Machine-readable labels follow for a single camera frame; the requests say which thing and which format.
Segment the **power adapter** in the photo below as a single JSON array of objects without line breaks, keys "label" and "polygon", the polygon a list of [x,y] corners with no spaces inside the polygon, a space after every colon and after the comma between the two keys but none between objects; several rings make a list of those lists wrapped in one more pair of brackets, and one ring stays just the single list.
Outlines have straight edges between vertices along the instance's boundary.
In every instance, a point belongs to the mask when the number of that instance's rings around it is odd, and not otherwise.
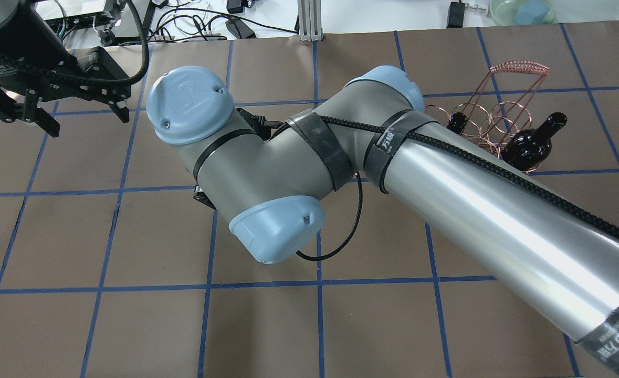
[{"label": "power adapter", "polygon": [[447,28],[463,28],[463,16],[466,12],[466,5],[461,2],[451,2],[449,13],[447,14]]},{"label": "power adapter", "polygon": [[256,33],[239,18],[231,18],[225,22],[225,27],[238,39],[256,38]]},{"label": "power adapter", "polygon": [[244,12],[246,0],[227,0],[227,12],[229,14],[240,14]]}]

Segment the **white desk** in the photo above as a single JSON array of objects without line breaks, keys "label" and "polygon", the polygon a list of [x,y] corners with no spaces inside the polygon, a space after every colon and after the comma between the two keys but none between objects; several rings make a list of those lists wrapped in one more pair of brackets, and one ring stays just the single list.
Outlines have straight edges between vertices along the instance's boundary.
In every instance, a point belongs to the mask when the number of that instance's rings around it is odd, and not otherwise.
[{"label": "white desk", "polygon": [[[170,4],[184,3],[187,0],[170,0]],[[191,7],[206,7],[227,12],[227,0],[192,0]],[[321,17],[324,33],[364,33],[386,32],[408,29],[442,29],[446,27],[447,10],[450,0],[322,0]],[[559,22],[589,22],[619,19],[619,0],[551,0]],[[161,14],[170,8],[157,9],[151,28]],[[257,0],[254,6],[246,9],[242,17],[254,19],[262,24],[293,29],[297,17],[296,0]],[[494,26],[494,20],[475,10],[466,10],[465,26]],[[288,33],[250,25],[258,38],[287,36]],[[180,31],[168,26],[169,31],[178,37]],[[213,23],[213,31],[234,38],[225,28],[225,20]],[[99,45],[99,38],[92,29],[82,29],[72,33],[65,46],[67,48],[88,48]]]}]

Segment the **dark wine bottle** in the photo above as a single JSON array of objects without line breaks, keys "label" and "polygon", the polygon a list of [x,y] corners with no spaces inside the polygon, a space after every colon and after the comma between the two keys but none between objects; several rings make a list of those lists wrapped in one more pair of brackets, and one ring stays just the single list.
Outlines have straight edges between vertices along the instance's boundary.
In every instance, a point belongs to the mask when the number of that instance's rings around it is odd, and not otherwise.
[{"label": "dark wine bottle", "polygon": [[565,114],[550,114],[537,129],[525,129],[515,134],[501,152],[501,158],[518,170],[530,170],[550,155],[551,138],[565,125]]},{"label": "dark wine bottle", "polygon": [[447,129],[456,135],[461,135],[463,134],[463,129],[465,129],[466,124],[468,124],[468,117],[463,113],[456,112],[452,114],[452,117],[449,119]]}]

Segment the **electrical cable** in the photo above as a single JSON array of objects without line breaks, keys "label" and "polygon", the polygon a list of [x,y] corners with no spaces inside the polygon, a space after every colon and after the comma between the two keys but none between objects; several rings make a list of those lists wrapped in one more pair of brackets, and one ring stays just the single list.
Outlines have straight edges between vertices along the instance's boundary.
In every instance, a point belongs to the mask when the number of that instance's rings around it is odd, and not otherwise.
[{"label": "electrical cable", "polygon": [[130,7],[132,18],[134,18],[134,23],[137,25],[137,30],[139,31],[139,41],[141,41],[141,68],[139,69],[139,71],[137,71],[137,73],[135,73],[131,77],[128,77],[127,79],[95,79],[92,77],[67,75],[56,71],[50,71],[49,69],[45,69],[42,67],[37,67],[21,60],[17,60],[16,58],[9,57],[8,55],[5,55],[3,53],[0,53],[0,63],[3,63],[9,67],[13,67],[21,72],[25,72],[26,74],[31,74],[43,79],[48,79],[51,83],[62,83],[70,86],[113,88],[131,86],[132,84],[139,83],[139,81],[141,81],[141,79],[143,79],[143,77],[146,75],[146,72],[148,72],[148,41],[143,35],[143,26],[141,25],[139,12],[137,12],[137,8],[134,6],[134,3],[132,3],[131,0],[125,0],[125,3]]},{"label": "electrical cable", "polygon": [[[377,127],[371,124],[353,122],[350,120],[342,120],[340,118],[325,117],[324,115],[321,116],[321,119],[324,122],[329,123],[329,124],[335,124],[335,125],[342,126],[342,127],[348,127],[350,129],[358,129],[358,130],[363,130],[363,131],[375,132],[378,134],[381,134],[386,130],[384,127]],[[450,153],[458,158],[461,158],[462,160],[465,160],[478,167],[481,167],[484,170],[487,170],[493,174],[499,175],[500,177],[503,177],[503,179],[506,179],[509,182],[513,182],[513,184],[516,184],[520,186],[522,189],[525,189],[531,194],[534,194],[538,198],[541,198],[542,200],[547,201],[547,203],[552,204],[556,208],[559,208],[565,211],[566,213],[573,215],[579,220],[619,240],[619,227],[617,227],[616,225],[613,225],[605,220],[602,220],[601,218],[593,215],[592,213],[589,213],[588,211],[583,210],[579,206],[576,206],[575,204],[564,200],[563,198],[557,196],[556,194],[549,192],[546,189],[543,189],[542,187],[539,187],[537,184],[534,184],[533,182],[526,180],[520,175],[514,174],[513,172],[510,172],[509,170],[506,170],[505,168],[500,167],[499,165],[491,163],[491,161],[484,160],[483,158],[473,155],[472,153],[464,149],[458,148],[457,146],[454,146],[453,144],[449,144],[439,139],[435,139],[435,138],[432,138],[426,135],[417,134],[415,132],[410,132],[407,134],[407,138],[420,142],[422,144],[426,144],[428,146],[432,146],[433,148],[437,148],[447,153]]]},{"label": "electrical cable", "polygon": [[64,38],[64,33],[67,31],[67,12],[65,12],[62,4],[59,3],[59,0],[53,0],[55,4],[59,7],[59,10],[62,12],[62,30],[57,33],[60,39]]},{"label": "electrical cable", "polygon": [[209,21],[206,23],[206,28],[209,30],[209,32],[211,31],[211,23],[219,18],[230,19],[230,17],[228,17],[227,15],[222,14],[211,17],[211,19],[209,19]]},{"label": "electrical cable", "polygon": [[[290,128],[290,125],[286,122],[283,122],[278,129],[276,129],[276,131],[274,132],[274,134],[272,134],[271,137],[269,137],[270,140],[276,138],[279,136],[279,134],[281,134],[282,132],[288,130]],[[356,212],[355,212],[355,220],[353,221],[353,227],[351,232],[349,232],[349,235],[346,237],[346,239],[344,240],[344,242],[342,242],[342,244],[340,244],[339,247],[337,247],[336,249],[334,249],[334,251],[330,252],[327,255],[323,255],[323,256],[309,256],[306,254],[303,254],[302,251],[296,251],[295,254],[297,254],[298,256],[300,256],[300,258],[303,258],[307,261],[324,261],[324,260],[328,260],[329,258],[335,256],[336,254],[338,254],[340,251],[342,251],[344,249],[344,247],[347,246],[347,244],[349,244],[349,242],[351,241],[353,234],[355,234],[355,230],[358,228],[358,222],[360,222],[360,214],[363,210],[363,183],[362,180],[360,178],[360,173],[356,172],[355,173],[355,179],[356,179],[356,183],[358,185],[358,207],[356,208]]]},{"label": "electrical cable", "polygon": [[[163,22],[163,24],[158,25],[158,29],[156,29],[156,31],[154,31],[151,34],[151,36],[153,36],[153,34],[157,34],[158,31],[160,31],[160,36],[162,37],[164,43],[175,43],[176,41],[189,40],[189,39],[192,39],[192,38],[204,38],[204,40],[208,40],[209,38],[215,38],[216,40],[225,40],[225,39],[227,39],[225,36],[204,34],[203,28],[201,28],[201,26],[199,25],[199,21],[197,19],[195,19],[194,17],[200,18],[198,15],[176,15],[176,16],[172,17],[171,19],[168,19],[167,21]],[[180,18],[187,18],[187,19],[192,20],[193,23],[194,23],[194,27],[197,29],[197,32],[189,33],[187,31],[182,30],[182,32],[184,32],[185,34],[188,34],[189,37],[187,37],[187,38],[178,38],[178,39],[172,40],[170,32],[167,30],[167,28],[165,28],[165,26],[167,26],[168,24],[174,22],[176,19],[180,19]]]},{"label": "electrical cable", "polygon": [[295,254],[297,254],[298,256],[308,261],[324,261],[338,254],[340,251],[342,251],[342,249],[344,249],[344,247],[347,246],[347,244],[349,244],[349,242],[351,241],[353,237],[353,234],[355,234],[355,230],[358,228],[358,222],[360,221],[360,213],[363,210],[363,183],[360,179],[360,174],[358,172],[355,173],[355,179],[356,179],[356,183],[358,184],[358,208],[355,212],[355,221],[353,222],[352,230],[351,232],[349,232],[349,235],[344,240],[344,242],[342,242],[342,244],[340,244],[340,246],[337,247],[334,251],[324,256],[307,256],[306,254],[303,254],[301,251],[297,251],[295,252]]},{"label": "electrical cable", "polygon": [[95,31],[96,34],[99,34],[99,31],[97,30],[97,28],[95,28],[95,25],[97,24],[97,15],[93,15],[92,16],[92,29]]},{"label": "electrical cable", "polygon": [[[166,15],[168,15],[168,14],[170,14],[170,13],[175,13],[175,12],[178,12],[179,10],[181,10],[181,11],[196,11],[196,10],[197,10],[197,11],[199,11],[199,12],[206,12],[206,13],[211,13],[211,14],[216,14],[216,15],[225,16],[225,17],[237,18],[237,19],[241,19],[242,21],[249,21],[249,22],[251,22],[252,24],[255,24],[255,25],[257,25],[257,26],[261,26],[261,27],[263,27],[263,28],[274,29],[274,30],[278,30],[278,31],[281,31],[281,32],[287,32],[287,33],[297,34],[297,31],[295,31],[295,30],[283,29],[283,28],[278,28],[278,27],[276,27],[276,26],[270,26],[270,25],[261,24],[261,23],[259,23],[259,22],[257,22],[257,21],[252,20],[252,19],[248,19],[248,18],[245,18],[245,17],[240,17],[240,16],[238,16],[238,15],[232,15],[232,14],[226,14],[226,13],[223,13],[223,12],[218,12],[217,10],[203,9],[203,8],[192,8],[192,7],[186,7],[186,8],[184,8],[184,7],[178,7],[178,6],[177,6],[177,7],[175,7],[175,8],[173,8],[173,9],[171,9],[171,10],[167,10],[167,12],[165,12],[164,14],[162,14],[162,15],[160,16],[160,18],[158,19],[158,23],[157,23],[156,25],[158,26],[158,25],[160,24],[160,22],[162,21],[162,19],[163,19]],[[158,33],[158,27],[157,27],[157,26],[156,26],[156,28],[155,28],[156,30],[155,30],[155,31],[154,31],[154,32],[153,32],[153,33],[149,36],[149,39],[150,39],[150,38],[152,38],[155,34],[157,34],[157,33]]]},{"label": "electrical cable", "polygon": [[74,30],[76,30],[77,26],[78,26],[78,23],[74,23],[74,26],[71,26],[71,28],[69,28],[69,30],[67,30],[67,32],[65,32],[64,35],[60,37],[60,40],[64,41],[65,39],[67,39],[69,34],[71,34]]}]

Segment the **cable connector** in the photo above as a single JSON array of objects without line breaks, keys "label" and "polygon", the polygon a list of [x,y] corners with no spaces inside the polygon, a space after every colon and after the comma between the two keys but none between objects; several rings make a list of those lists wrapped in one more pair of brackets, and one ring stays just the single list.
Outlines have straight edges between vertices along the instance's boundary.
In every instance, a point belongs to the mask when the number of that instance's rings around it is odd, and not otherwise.
[{"label": "cable connector", "polygon": [[263,141],[269,140],[272,129],[278,129],[283,124],[279,121],[268,121],[265,115],[251,114],[242,108],[237,108],[237,112]]}]

